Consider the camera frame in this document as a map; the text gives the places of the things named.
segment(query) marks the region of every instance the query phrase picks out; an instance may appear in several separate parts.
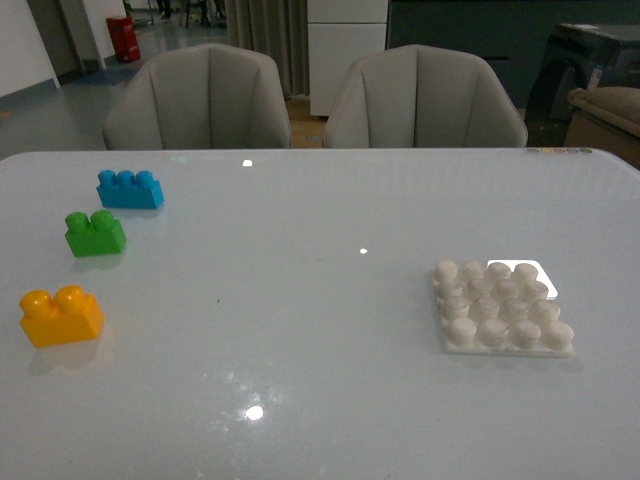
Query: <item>curtain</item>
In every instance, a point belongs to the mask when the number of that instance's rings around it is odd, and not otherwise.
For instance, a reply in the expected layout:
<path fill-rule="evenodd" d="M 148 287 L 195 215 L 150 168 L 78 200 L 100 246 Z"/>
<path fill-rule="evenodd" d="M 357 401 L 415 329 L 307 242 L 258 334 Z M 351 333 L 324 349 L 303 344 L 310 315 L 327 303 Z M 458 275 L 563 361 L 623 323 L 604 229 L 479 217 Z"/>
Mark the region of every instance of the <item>curtain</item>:
<path fill-rule="evenodd" d="M 226 0 L 229 43 L 269 55 L 285 96 L 309 94 L 307 0 Z"/>

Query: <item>toy block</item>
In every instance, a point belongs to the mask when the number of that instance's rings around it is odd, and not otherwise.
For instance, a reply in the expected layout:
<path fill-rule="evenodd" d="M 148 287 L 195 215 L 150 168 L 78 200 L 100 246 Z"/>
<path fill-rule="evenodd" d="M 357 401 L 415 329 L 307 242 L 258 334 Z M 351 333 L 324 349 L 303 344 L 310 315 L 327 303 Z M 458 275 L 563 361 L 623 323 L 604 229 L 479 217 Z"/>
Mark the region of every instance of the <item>toy block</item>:
<path fill-rule="evenodd" d="M 75 257 L 110 255 L 124 250 L 127 237 L 120 220 L 113 218 L 109 210 L 98 210 L 91 215 L 74 212 L 65 218 L 65 238 Z"/>
<path fill-rule="evenodd" d="M 103 170 L 98 174 L 98 195 L 105 208 L 159 208 L 164 202 L 160 182 L 151 172 L 143 170 L 135 176 L 129 170 L 115 174 Z"/>
<path fill-rule="evenodd" d="M 33 290 L 22 297 L 20 308 L 20 326 L 36 348 L 97 338 L 104 323 L 96 298 L 77 285 L 62 287 L 54 298 Z"/>

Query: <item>blue toy block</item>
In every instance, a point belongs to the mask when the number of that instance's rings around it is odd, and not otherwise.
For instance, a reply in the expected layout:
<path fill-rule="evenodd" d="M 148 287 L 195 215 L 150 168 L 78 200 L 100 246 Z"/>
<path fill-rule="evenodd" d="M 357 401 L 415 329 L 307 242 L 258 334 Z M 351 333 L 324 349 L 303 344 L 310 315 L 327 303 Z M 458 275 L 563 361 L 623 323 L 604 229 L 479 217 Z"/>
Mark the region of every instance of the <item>blue toy block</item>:
<path fill-rule="evenodd" d="M 98 174 L 98 195 L 105 208 L 156 209 L 164 202 L 160 182 L 151 172 L 143 170 L 133 175 L 129 170 L 115 174 L 103 170 Z"/>

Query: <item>red object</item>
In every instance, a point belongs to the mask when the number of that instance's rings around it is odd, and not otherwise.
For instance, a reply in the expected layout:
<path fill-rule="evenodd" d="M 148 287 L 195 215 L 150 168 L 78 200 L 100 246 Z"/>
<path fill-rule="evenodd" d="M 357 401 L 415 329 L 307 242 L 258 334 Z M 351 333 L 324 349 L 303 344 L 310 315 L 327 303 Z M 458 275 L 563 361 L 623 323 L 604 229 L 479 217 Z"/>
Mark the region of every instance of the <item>red object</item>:
<path fill-rule="evenodd" d="M 140 49 L 131 17 L 109 17 L 107 28 L 119 62 L 129 63 L 140 60 Z"/>

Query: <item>chair back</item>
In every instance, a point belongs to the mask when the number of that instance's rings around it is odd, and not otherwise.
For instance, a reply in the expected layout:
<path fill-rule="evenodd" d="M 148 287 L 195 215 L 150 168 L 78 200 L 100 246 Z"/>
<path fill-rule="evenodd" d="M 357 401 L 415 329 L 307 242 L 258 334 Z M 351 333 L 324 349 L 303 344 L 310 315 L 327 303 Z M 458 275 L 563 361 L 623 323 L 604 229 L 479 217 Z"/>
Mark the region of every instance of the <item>chair back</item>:
<path fill-rule="evenodd" d="M 291 128 L 275 62 L 207 44 L 149 60 L 109 113 L 111 150 L 288 148 Z"/>
<path fill-rule="evenodd" d="M 325 128 L 329 148 L 523 147 L 527 131 L 481 58 L 421 45 L 356 61 Z"/>

